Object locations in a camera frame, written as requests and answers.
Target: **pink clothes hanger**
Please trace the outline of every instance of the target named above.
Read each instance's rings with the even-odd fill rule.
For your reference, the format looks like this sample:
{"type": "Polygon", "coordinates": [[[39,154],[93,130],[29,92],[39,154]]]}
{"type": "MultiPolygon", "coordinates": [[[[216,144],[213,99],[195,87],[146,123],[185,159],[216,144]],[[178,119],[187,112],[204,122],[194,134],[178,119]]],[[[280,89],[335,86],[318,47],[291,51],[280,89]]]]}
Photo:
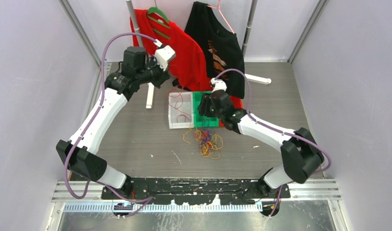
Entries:
{"type": "Polygon", "coordinates": [[[223,17],[224,21],[226,22],[226,24],[229,26],[230,30],[231,30],[231,31],[233,32],[233,34],[234,34],[234,31],[233,31],[232,27],[231,27],[230,24],[227,22],[227,20],[226,20],[226,18],[224,17],[222,11],[220,10],[220,2],[221,2],[221,0],[219,0],[219,3],[217,4],[217,7],[209,6],[209,5],[208,5],[208,6],[209,6],[210,8],[218,9],[218,10],[219,10],[220,15],[223,17]]]}

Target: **clothes hanger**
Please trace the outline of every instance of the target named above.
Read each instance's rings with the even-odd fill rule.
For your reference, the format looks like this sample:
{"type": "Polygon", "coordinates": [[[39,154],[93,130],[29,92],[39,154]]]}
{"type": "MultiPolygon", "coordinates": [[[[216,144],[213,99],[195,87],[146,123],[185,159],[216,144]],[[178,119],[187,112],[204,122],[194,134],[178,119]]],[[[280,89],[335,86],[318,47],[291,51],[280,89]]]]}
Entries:
{"type": "Polygon", "coordinates": [[[208,5],[208,7],[213,8],[213,9],[218,9],[218,10],[219,10],[220,15],[223,17],[224,21],[226,22],[226,24],[229,26],[230,30],[231,30],[232,33],[234,34],[234,31],[233,31],[232,27],[230,26],[230,24],[228,23],[228,21],[226,20],[226,18],[224,17],[224,15],[223,15],[223,13],[222,13],[222,11],[221,11],[221,9],[220,9],[220,2],[221,2],[221,1],[222,1],[222,0],[219,0],[219,3],[217,4],[217,7],[210,6],[210,5],[208,5]]]}
{"type": "MultiPolygon", "coordinates": [[[[169,25],[167,25],[167,24],[169,23],[168,17],[167,17],[158,7],[154,6],[154,7],[149,8],[148,11],[146,12],[146,15],[147,15],[148,18],[151,19],[152,21],[154,21],[154,22],[156,22],[156,23],[158,23],[158,24],[160,24],[160,25],[166,27],[167,29],[170,29],[169,25]],[[163,18],[163,20],[165,20],[165,22],[161,22],[161,21],[156,20],[155,18],[151,17],[150,14],[152,14],[152,13],[159,14],[159,15],[163,18]]],[[[161,33],[160,31],[158,31],[158,30],[156,30],[156,29],[153,29],[153,31],[155,31],[155,33],[161,35],[162,37],[164,37],[164,38],[166,38],[166,39],[169,39],[168,36],[164,35],[163,33],[161,33]]]]}

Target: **white wall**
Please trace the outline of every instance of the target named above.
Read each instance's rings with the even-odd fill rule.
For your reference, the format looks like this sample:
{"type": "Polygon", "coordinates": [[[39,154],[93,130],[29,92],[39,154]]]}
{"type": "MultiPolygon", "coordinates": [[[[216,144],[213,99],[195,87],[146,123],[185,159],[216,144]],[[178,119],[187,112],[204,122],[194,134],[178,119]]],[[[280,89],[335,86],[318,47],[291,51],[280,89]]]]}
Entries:
{"type": "Polygon", "coordinates": [[[58,1],[0,0],[0,231],[40,231],[97,67],[58,1]]]}
{"type": "Polygon", "coordinates": [[[353,230],[392,230],[392,1],[329,1],[293,68],[353,230]]]}
{"type": "MultiPolygon", "coordinates": [[[[98,54],[116,34],[131,31],[129,12],[125,0],[69,0],[98,54]]],[[[133,0],[137,9],[148,9],[154,0],[133,0]]],[[[157,6],[184,29],[193,0],[156,0],[157,6]]],[[[217,5],[218,0],[202,2],[217,5]]],[[[287,60],[305,28],[318,0],[258,0],[253,28],[248,42],[246,61],[287,60]]],[[[251,0],[222,0],[221,8],[226,19],[237,33],[241,46],[246,30],[251,0]]],[[[225,25],[218,11],[219,21],[225,25]]],[[[122,60],[124,49],[131,38],[120,38],[111,45],[109,61],[122,60]]]]}

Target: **clothing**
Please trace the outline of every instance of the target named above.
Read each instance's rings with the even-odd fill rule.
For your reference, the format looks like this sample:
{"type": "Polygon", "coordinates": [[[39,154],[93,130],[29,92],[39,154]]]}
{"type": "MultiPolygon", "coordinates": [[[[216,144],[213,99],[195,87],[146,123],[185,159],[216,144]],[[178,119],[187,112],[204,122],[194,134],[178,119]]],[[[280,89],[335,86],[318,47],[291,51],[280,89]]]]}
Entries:
{"type": "MultiPolygon", "coordinates": [[[[201,47],[209,78],[221,71],[235,68],[244,73],[244,57],[238,45],[237,36],[224,28],[214,16],[212,8],[206,3],[195,1],[187,21],[185,33],[190,35],[201,47]]],[[[227,93],[244,98],[244,78],[236,72],[222,76],[227,85],[227,93]]]]}
{"type": "MultiPolygon", "coordinates": [[[[210,79],[207,78],[206,61],[199,45],[180,29],[174,22],[169,21],[169,27],[151,20],[147,10],[135,10],[136,19],[142,34],[146,34],[169,45],[176,52],[176,57],[170,62],[170,72],[177,77],[179,84],[191,91],[211,90],[210,79]],[[169,39],[156,33],[155,30],[169,37],[169,39]]],[[[156,20],[163,20],[159,15],[152,13],[150,16],[156,20]]],[[[142,38],[144,47],[149,54],[155,54],[157,46],[149,39],[142,38]]],[[[133,37],[134,46],[138,46],[136,36],[133,37]]]]}

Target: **black shirt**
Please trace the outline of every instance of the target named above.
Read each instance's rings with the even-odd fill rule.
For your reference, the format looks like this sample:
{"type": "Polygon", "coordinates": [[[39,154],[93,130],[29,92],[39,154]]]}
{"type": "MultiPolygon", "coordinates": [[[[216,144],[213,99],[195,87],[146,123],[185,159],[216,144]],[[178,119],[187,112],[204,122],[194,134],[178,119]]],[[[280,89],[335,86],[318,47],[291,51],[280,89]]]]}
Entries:
{"type": "MultiPolygon", "coordinates": [[[[244,73],[244,57],[238,45],[237,36],[228,31],[214,16],[206,3],[195,1],[185,33],[201,47],[206,58],[208,77],[216,77],[220,72],[235,68],[244,73]]],[[[227,93],[244,98],[244,78],[237,72],[227,72],[222,78],[227,85],[227,93]]]]}

